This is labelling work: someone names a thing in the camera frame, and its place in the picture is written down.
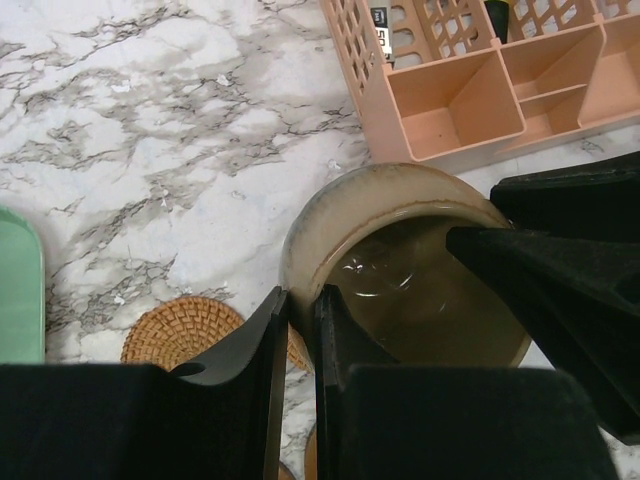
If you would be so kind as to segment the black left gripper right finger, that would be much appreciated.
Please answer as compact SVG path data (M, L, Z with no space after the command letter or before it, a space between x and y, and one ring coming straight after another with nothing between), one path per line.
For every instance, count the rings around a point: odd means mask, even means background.
M591 402L531 368L399 363L340 290L314 306L321 479L614 479Z

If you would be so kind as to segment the brown ringed wooden coaster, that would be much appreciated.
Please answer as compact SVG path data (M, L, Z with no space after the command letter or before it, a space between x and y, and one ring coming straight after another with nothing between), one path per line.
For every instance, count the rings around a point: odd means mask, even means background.
M278 479L316 480L319 478L317 464L317 427L313 425L306 437L304 449L287 454L279 462Z

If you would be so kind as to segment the woven rattan coaster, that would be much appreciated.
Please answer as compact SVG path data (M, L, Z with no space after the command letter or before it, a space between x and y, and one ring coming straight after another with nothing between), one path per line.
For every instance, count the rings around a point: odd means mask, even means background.
M212 298L184 296L144 313L129 331L120 361L151 363L171 371L222 342L245 323L229 305Z

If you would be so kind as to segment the green serving tray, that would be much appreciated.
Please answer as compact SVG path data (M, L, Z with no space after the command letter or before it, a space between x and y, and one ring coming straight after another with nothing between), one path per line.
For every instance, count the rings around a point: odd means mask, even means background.
M1 208L1 362L45 361L45 261L33 226Z

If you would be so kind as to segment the tan mug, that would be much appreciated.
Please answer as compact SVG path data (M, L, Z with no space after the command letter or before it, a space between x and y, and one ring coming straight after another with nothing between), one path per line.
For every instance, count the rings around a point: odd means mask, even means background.
M334 285L354 320L403 363L519 365L530 336L447 250L455 227L511 228L472 186L417 164L365 166L319 190L293 221L279 267L297 363L313 366L313 306Z

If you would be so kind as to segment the peach plastic file organizer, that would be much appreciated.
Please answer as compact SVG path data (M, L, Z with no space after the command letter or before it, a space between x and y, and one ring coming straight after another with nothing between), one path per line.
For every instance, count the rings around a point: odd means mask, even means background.
M635 1L391 1L395 64L368 1L325 1L372 159L460 173L636 124Z

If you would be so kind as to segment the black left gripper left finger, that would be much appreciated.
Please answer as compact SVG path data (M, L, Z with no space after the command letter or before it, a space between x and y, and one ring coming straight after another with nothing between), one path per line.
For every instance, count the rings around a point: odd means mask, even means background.
M5 365L5 479L274 479L289 298L170 371L152 364Z

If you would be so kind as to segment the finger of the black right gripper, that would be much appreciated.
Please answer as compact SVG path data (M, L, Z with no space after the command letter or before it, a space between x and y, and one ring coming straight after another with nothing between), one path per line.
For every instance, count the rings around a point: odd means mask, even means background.
M639 246L454 227L446 248L509 307L601 426L639 442Z
M637 235L639 154L508 177L490 201L521 229L551 235Z

